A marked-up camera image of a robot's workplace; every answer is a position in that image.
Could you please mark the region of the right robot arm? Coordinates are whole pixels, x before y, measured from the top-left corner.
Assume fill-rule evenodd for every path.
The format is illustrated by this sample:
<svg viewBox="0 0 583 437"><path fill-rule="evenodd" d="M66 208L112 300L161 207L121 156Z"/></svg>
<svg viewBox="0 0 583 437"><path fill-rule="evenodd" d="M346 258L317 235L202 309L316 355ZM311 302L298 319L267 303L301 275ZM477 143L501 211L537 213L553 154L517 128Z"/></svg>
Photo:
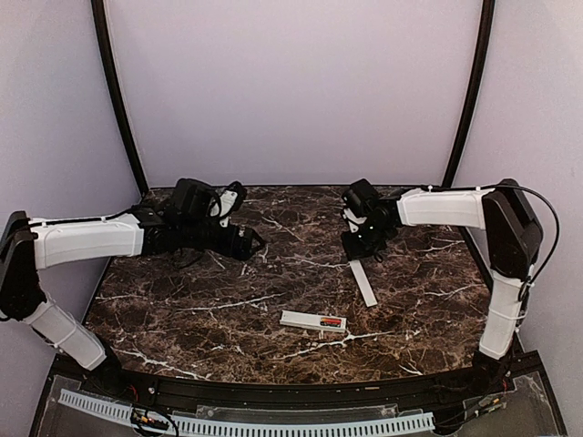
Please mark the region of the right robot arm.
<svg viewBox="0 0 583 437"><path fill-rule="evenodd" d="M404 227L484 231L493 288L478 351L500 361L526 316L530 290L547 266L538 258L544 230L529 196L545 200L512 178L483 187L405 187L388 196L363 178L342 194L342 217L349 227L342 234L343 249L356 265L363 259L382 261L388 241Z"/></svg>

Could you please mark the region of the right black frame post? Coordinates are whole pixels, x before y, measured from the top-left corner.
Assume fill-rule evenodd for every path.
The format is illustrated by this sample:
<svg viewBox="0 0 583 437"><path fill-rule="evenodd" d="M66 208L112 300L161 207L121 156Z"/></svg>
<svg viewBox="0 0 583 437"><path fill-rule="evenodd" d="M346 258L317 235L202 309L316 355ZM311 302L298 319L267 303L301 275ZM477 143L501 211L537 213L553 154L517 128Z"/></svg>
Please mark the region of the right black frame post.
<svg viewBox="0 0 583 437"><path fill-rule="evenodd" d="M441 185L446 188L452 187L455 182L457 170L459 169L466 141L469 136L486 66L489 41L494 23L495 8L495 0L484 0L482 2L475 52L465 92L464 104L462 106L454 142L441 183Z"/></svg>

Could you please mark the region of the black frame post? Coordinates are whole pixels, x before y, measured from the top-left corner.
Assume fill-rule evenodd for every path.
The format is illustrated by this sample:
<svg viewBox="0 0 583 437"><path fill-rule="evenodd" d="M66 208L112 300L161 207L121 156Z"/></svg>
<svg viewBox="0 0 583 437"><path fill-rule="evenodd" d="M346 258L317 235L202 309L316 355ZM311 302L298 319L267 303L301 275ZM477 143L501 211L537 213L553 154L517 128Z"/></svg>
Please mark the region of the black frame post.
<svg viewBox="0 0 583 437"><path fill-rule="evenodd" d="M486 66L489 41L494 23L495 8L495 0L484 0L482 2L475 52L465 92L464 104L462 106L454 142L441 183L441 185L446 188L452 187L455 182L457 170L459 169L466 141L469 136Z"/></svg>
<svg viewBox="0 0 583 437"><path fill-rule="evenodd" d="M106 2L103 0L91 0L90 4L101 64L106 79L109 99L117 122L118 132L138 193L143 197L148 193L149 186L129 123L124 97L122 96L111 36L108 28Z"/></svg>

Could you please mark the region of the white battery cover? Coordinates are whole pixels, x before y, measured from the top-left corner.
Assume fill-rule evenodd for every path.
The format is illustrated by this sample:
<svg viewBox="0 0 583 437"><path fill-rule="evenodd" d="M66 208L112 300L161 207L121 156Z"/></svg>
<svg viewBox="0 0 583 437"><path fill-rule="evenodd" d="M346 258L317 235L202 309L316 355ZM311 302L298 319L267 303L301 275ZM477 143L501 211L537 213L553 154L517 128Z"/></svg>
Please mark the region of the white battery cover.
<svg viewBox="0 0 583 437"><path fill-rule="evenodd" d="M371 308L378 304L377 299L373 293L373 289L364 271L360 260L351 260L349 262L350 269L353 273L356 284L361 292L364 303L367 308Z"/></svg>

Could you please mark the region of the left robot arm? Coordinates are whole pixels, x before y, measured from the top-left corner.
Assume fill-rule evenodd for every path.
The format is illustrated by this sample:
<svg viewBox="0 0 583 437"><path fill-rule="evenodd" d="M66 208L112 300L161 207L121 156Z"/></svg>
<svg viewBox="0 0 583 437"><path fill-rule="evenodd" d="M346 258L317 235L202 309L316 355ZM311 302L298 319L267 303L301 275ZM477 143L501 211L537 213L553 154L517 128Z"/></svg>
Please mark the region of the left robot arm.
<svg viewBox="0 0 583 437"><path fill-rule="evenodd" d="M96 334L62 310L40 286L38 272L74 261L139 257L180 249L213 251L245 261L265 246L251 228L230 223L247 190L181 178L161 209L136 205L111 216L48 220L24 211L9 217L1 238L1 319L31 327L69 355L109 397L128 390L128 376Z"/></svg>

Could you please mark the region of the black front rail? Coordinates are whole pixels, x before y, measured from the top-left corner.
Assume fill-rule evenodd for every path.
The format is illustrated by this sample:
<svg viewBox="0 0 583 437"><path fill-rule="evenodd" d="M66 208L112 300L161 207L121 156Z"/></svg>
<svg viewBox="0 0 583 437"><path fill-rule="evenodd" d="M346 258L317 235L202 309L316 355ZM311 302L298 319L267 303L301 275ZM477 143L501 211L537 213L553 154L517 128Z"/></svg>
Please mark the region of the black front rail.
<svg viewBox="0 0 583 437"><path fill-rule="evenodd" d="M457 408L473 393L467 387L470 368L428 376L329 385L261 385L196 381L127 371L115 364L87 371L73 359L59 355L53 370L79 378L81 387L119 395L147 406L194 412L199 406L263 410L316 410L395 404L400 409L426 411Z"/></svg>

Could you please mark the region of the red battery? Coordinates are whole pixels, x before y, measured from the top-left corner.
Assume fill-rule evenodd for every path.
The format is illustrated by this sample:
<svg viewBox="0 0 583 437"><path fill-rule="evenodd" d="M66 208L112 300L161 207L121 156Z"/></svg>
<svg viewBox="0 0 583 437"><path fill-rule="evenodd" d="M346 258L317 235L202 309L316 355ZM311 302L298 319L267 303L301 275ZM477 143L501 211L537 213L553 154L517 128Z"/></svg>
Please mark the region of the red battery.
<svg viewBox="0 0 583 437"><path fill-rule="evenodd" d="M341 327L343 323L342 319L336 318L321 318L320 324L322 326L331 326L331 327Z"/></svg>

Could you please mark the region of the white remote control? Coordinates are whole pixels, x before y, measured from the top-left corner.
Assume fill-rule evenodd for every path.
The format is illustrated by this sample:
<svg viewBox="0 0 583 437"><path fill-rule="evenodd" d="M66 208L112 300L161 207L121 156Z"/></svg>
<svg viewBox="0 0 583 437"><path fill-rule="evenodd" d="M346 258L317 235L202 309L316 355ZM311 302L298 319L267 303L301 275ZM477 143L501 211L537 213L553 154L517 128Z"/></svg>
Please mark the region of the white remote control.
<svg viewBox="0 0 583 437"><path fill-rule="evenodd" d="M320 324L321 318L342 319L343 323L341 327L322 326ZM282 312L280 324L287 327L301 328L305 330L320 330L336 333L344 333L346 330L346 318L336 316L323 316L319 314L311 314L290 310L284 310Z"/></svg>

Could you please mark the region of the left black frame post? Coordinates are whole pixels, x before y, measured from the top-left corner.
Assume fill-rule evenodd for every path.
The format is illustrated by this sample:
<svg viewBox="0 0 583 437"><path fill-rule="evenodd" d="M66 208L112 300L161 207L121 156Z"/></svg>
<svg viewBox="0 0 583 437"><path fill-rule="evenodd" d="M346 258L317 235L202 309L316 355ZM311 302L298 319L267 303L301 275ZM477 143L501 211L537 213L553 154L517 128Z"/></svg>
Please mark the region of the left black frame post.
<svg viewBox="0 0 583 437"><path fill-rule="evenodd" d="M149 186L129 123L124 97L122 96L111 36L108 28L106 2L103 0L91 0L90 4L101 64L106 79L109 99L117 122L118 132L138 193L143 197L148 193Z"/></svg>

